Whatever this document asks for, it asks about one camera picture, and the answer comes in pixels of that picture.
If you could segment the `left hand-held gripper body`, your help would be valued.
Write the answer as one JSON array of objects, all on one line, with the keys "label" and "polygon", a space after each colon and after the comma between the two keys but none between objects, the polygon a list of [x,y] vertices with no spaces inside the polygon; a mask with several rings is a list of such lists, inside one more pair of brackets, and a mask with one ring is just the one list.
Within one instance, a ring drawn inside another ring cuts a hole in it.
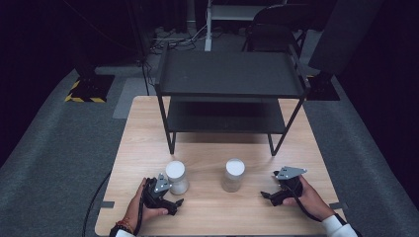
[{"label": "left hand-held gripper body", "polygon": [[174,202],[164,198],[170,190],[171,185],[160,173],[156,178],[147,178],[143,190],[143,203],[148,208],[170,208],[175,207]]}]

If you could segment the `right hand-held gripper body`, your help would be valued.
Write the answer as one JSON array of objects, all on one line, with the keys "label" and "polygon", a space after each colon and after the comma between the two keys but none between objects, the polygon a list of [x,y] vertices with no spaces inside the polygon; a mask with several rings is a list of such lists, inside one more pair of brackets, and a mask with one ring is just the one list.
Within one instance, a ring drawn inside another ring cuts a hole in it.
[{"label": "right hand-held gripper body", "polygon": [[275,171],[275,178],[279,181],[280,190],[276,192],[277,198],[299,198],[302,194],[302,184],[299,176],[306,173],[306,169],[284,166],[280,171]]}]

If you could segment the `jar with white powder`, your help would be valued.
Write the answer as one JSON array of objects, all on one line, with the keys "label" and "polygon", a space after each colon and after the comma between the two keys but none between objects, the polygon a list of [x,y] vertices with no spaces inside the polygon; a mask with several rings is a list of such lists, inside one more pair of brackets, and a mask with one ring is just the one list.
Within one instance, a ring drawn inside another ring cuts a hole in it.
[{"label": "jar with white powder", "polygon": [[180,161],[172,161],[166,166],[166,175],[171,185],[170,192],[173,195],[182,195],[189,188],[186,178],[186,167]]}]

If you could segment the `jar with beige powder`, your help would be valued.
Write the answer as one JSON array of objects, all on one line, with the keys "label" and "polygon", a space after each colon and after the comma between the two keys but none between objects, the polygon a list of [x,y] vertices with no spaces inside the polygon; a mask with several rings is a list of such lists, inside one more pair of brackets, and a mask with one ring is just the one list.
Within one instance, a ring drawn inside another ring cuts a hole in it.
[{"label": "jar with beige powder", "polygon": [[238,158],[229,159],[225,164],[225,173],[221,182],[222,188],[228,193],[235,193],[241,187],[245,172],[245,164]]}]

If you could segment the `black two-tier metal shelf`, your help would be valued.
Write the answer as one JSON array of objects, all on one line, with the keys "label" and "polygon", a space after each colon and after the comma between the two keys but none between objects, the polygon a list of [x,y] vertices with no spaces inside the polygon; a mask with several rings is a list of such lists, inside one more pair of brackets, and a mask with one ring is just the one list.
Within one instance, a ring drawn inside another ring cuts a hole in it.
[{"label": "black two-tier metal shelf", "polygon": [[179,132],[285,137],[310,84],[292,47],[246,52],[164,45],[154,89],[173,152]]}]

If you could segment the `person's left hand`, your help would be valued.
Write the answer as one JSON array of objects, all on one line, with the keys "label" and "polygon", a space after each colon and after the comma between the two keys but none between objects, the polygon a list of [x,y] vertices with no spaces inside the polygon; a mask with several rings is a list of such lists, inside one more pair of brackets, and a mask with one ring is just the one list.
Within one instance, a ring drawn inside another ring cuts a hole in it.
[{"label": "person's left hand", "polygon": [[152,218],[168,214],[168,210],[166,208],[148,208],[142,205],[142,218],[139,218],[140,198],[142,197],[145,184],[146,179],[143,179],[134,197],[129,202],[126,209],[126,214],[123,218],[123,225],[126,226],[131,232],[134,232],[134,230],[137,228],[139,221],[141,225],[144,225]]}]

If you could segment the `person's right hand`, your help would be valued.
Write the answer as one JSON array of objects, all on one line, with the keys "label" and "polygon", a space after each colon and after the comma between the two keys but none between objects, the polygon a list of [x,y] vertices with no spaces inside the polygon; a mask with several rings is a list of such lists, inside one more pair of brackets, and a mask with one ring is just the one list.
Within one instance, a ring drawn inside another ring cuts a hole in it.
[{"label": "person's right hand", "polygon": [[298,200],[306,212],[319,222],[333,216],[335,211],[323,201],[319,193],[308,183],[304,176],[300,176],[299,180],[302,184],[302,194]]}]

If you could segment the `yellow-black striped stand base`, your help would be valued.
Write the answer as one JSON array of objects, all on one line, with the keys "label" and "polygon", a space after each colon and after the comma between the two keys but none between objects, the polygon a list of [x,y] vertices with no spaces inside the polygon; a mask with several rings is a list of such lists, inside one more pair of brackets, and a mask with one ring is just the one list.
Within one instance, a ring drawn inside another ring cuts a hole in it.
[{"label": "yellow-black striped stand base", "polygon": [[91,78],[79,77],[64,101],[106,103],[114,79],[114,75],[94,75]]}]

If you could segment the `black chair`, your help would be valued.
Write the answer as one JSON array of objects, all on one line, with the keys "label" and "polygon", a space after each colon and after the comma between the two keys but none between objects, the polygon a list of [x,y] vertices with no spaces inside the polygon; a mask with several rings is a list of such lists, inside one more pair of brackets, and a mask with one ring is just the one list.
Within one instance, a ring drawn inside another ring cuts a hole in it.
[{"label": "black chair", "polygon": [[281,52],[293,47],[301,55],[314,18],[309,4],[277,4],[259,11],[245,30],[242,51]]}]

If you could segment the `dark grey panel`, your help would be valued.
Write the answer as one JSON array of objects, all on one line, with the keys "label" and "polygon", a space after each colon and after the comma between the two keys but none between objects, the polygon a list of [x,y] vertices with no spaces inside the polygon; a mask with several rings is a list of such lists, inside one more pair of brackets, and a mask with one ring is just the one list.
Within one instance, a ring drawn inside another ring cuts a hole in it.
[{"label": "dark grey panel", "polygon": [[337,0],[308,65],[339,75],[371,27],[384,0]]}]

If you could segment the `white desk frame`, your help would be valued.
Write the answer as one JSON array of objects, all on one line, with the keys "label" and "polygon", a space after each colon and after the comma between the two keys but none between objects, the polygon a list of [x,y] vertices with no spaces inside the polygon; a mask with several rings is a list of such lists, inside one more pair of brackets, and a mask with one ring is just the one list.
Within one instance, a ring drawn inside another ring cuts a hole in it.
[{"label": "white desk frame", "polygon": [[237,3],[214,3],[208,0],[205,38],[205,51],[211,51],[212,47],[212,22],[213,21],[238,21],[251,22],[256,14],[262,9],[275,4],[284,4],[288,0],[237,0]]}]

